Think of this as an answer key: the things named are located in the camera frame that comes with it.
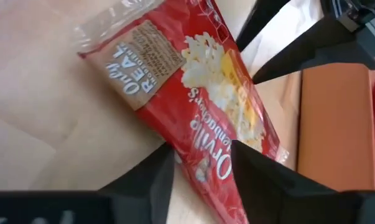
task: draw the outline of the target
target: cardboard box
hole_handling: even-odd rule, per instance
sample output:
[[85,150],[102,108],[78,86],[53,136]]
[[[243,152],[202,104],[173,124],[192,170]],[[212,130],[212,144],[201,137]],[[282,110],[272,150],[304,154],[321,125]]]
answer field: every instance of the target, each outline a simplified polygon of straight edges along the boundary
[[303,71],[299,173],[335,190],[375,189],[373,79],[357,64]]

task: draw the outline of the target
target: popcorn bag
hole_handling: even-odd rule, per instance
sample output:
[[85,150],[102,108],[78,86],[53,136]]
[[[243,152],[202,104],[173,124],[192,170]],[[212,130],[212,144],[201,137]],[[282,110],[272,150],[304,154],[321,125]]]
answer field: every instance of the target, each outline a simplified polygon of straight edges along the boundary
[[232,139],[275,159],[279,139],[214,1],[121,1],[75,29],[79,56],[171,143],[220,223],[247,223]]

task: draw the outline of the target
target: wooden surface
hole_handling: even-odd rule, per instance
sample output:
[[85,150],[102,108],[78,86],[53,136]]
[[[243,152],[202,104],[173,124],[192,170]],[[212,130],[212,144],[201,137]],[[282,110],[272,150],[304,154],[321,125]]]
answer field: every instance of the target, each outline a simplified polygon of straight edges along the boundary
[[[113,1],[0,0],[0,189],[98,189],[162,144],[75,55],[73,28]],[[217,2],[236,37],[254,0]],[[296,27],[303,31],[302,24],[317,19],[307,13],[294,17],[308,2],[307,8],[313,7],[306,0],[283,9],[294,27],[283,30],[288,38],[274,38],[281,17],[243,52],[252,74],[300,32]],[[291,168],[299,83],[296,74],[257,87],[292,155]],[[169,223],[213,223],[208,208],[175,172]]]

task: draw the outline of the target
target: beige table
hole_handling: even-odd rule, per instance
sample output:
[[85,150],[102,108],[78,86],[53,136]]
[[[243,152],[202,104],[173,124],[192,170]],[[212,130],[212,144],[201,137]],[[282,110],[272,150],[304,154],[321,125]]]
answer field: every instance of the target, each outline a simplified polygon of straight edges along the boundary
[[[0,0],[0,189],[98,189],[162,144],[73,50],[73,27],[113,1]],[[236,36],[254,0],[217,2]],[[294,4],[291,9],[305,3]],[[288,44],[269,47],[274,43],[264,40],[273,31],[243,54],[252,74]],[[282,145],[292,152],[291,168],[299,82],[294,75],[258,87]],[[213,223],[178,169],[169,223]]]

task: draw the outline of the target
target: brown label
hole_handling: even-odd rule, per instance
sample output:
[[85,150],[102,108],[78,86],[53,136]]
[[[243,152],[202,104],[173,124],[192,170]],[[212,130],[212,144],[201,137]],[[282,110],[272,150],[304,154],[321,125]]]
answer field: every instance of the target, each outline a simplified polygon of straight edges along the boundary
[[90,60],[96,66],[105,67],[103,71],[111,84],[134,110],[144,106],[185,63],[148,20],[113,40]]

